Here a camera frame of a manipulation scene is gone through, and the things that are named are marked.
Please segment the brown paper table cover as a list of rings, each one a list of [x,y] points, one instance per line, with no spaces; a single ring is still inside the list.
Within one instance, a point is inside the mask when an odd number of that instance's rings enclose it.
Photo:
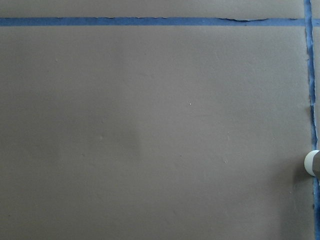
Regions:
[[[3,0],[3,240],[317,240],[317,0]]]

